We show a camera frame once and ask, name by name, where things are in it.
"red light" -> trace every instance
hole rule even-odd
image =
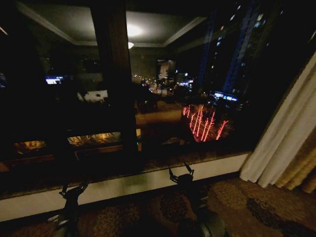
[[[197,127],[197,122],[198,122],[198,116],[199,116],[199,111],[201,110],[201,108],[198,110],[198,114],[197,114],[197,120],[196,120],[196,123],[194,125],[194,129],[193,129],[193,134],[195,133],[196,131],[196,127]]]
[[[206,138],[208,136],[208,132],[209,132],[210,128],[212,128],[213,125],[214,125],[214,115],[215,115],[215,112],[213,112],[213,115],[212,115],[212,118],[211,118],[211,122],[209,123],[208,129],[207,129],[207,133],[206,133],[206,135],[204,137],[204,142],[206,141]]]
[[[193,120],[194,115],[196,115],[196,113],[192,114],[192,116],[191,116],[190,128],[191,128],[191,125],[192,125],[192,120]]]
[[[217,132],[216,140],[218,140],[219,137],[221,136],[222,131],[223,131],[223,129],[224,129],[224,126],[225,126],[225,124],[227,124],[227,123],[228,123],[228,120],[224,120],[224,121],[223,121],[221,127],[219,128],[219,130],[218,130],[218,132]]]
[[[199,126],[201,125],[202,117],[203,117],[203,105],[202,105],[202,107],[201,107],[201,113],[200,113],[200,115],[199,115],[199,122],[198,122],[198,127],[197,127],[197,137],[198,137]]]
[[[187,111],[187,108],[186,108],[186,107],[183,107],[183,110],[182,110],[183,116],[186,114],[186,111]]]
[[[205,129],[206,129],[207,124],[208,124],[208,118],[207,118],[206,121],[205,121],[205,127],[204,127],[204,130],[203,130],[203,134],[202,134],[202,137],[201,137],[201,141],[203,140],[203,136],[204,136],[204,133],[205,133]]]
[[[190,113],[190,105],[189,105],[189,108],[188,108],[188,115],[187,115],[187,118],[189,118],[189,113]]]

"ceiling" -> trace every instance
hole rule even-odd
[[[97,45],[90,8],[41,3],[17,3],[18,10],[75,45]],[[141,30],[128,40],[135,47],[165,47],[204,21],[202,16],[126,12],[127,25]]]

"patterned carpet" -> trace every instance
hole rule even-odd
[[[316,195],[288,191],[239,178],[210,178],[196,183],[208,194],[207,206],[225,220],[232,237],[316,237]],[[196,236],[197,217],[182,190],[160,189],[120,197],[80,208],[80,236],[179,236],[179,223],[185,223],[185,236]],[[40,215],[0,223],[0,237],[46,237],[53,225]]]

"white curtain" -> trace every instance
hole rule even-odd
[[[240,177],[274,184],[316,125],[316,53],[293,85]]]

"curtain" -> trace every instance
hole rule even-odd
[[[240,178],[258,182],[262,187],[275,184],[316,126],[315,105],[316,53],[294,83],[259,144],[246,161]]]
[[[290,165],[277,180],[276,186],[285,187],[289,190],[301,185],[302,190],[311,193],[316,187],[316,174],[312,173],[316,167],[316,129],[309,135],[300,151]]]

